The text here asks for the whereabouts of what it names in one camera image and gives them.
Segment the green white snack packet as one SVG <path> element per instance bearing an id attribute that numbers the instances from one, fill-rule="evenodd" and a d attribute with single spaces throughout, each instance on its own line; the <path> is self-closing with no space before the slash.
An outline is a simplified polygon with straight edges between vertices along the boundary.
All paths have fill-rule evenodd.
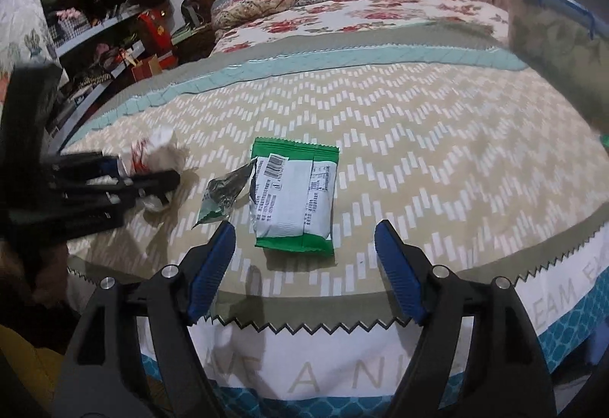
<path id="1" fill-rule="evenodd" d="M 257 138 L 251 158 L 250 216 L 255 246 L 331 257 L 338 147 Z"/>

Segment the torn silver wrapper piece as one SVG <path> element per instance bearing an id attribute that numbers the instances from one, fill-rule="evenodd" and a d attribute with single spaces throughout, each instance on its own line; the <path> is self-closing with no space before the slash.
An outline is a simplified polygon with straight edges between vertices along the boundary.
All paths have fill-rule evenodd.
<path id="1" fill-rule="evenodd" d="M 232 212 L 238 197 L 251 181 L 257 159 L 250 159 L 245 165 L 213 178 L 206 184 L 201 199 L 196 222 L 193 226 L 226 220 Z"/>

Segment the floral bed sheet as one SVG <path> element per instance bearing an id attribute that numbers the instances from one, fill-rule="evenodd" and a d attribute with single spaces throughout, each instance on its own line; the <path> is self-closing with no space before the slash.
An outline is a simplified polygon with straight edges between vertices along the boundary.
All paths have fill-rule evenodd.
<path id="1" fill-rule="evenodd" d="M 290 36 L 317 36 L 403 27 L 425 21 L 478 24 L 496 40 L 509 37 L 509 13 L 471 0 L 349 0 L 296 7 L 254 19 L 222 34 L 213 54 L 232 52 Z"/>

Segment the beige chevron blanket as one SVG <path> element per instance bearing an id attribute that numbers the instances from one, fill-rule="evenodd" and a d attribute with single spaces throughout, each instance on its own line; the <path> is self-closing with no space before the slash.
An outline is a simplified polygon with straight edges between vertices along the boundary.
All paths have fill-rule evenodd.
<path id="1" fill-rule="evenodd" d="M 238 240 L 210 314 L 191 328 L 229 413 L 379 417 L 420 328 L 400 313 L 374 230 L 462 278 L 508 278 L 557 367 L 608 315 L 608 156 L 551 84 L 471 24 L 313 36 L 214 53 L 101 107 L 70 151 L 116 153 L 159 127 L 187 152 L 170 207 L 74 241 L 81 286 L 150 278 L 213 235 L 206 185 L 267 137 L 338 149 L 328 257 Z"/>

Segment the red gift box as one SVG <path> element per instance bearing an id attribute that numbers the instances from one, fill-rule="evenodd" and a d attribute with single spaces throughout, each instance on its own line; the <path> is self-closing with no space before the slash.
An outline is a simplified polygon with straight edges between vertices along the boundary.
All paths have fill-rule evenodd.
<path id="1" fill-rule="evenodd" d="M 138 37 L 145 51 L 159 59 L 174 59 L 174 45 L 163 16 L 157 9 L 147 9 L 136 18 Z"/>

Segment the cluttered storage shelf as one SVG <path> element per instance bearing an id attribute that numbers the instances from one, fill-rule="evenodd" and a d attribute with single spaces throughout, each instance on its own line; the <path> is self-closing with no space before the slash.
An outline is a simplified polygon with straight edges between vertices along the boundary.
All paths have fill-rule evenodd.
<path id="1" fill-rule="evenodd" d="M 132 82 L 145 54 L 142 29 L 165 30 L 170 0 L 41 0 L 59 61 L 68 75 L 48 131 L 52 150 L 64 147 L 108 98 Z"/>

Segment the white paper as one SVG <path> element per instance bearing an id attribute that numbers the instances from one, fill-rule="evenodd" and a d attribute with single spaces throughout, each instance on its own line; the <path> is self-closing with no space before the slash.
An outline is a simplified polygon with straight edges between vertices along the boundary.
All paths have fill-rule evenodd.
<path id="1" fill-rule="evenodd" d="M 177 142 L 172 127 L 156 127 L 148 137 L 141 138 L 119 153 L 122 177 L 148 175 L 163 171 L 183 172 L 189 151 Z"/>

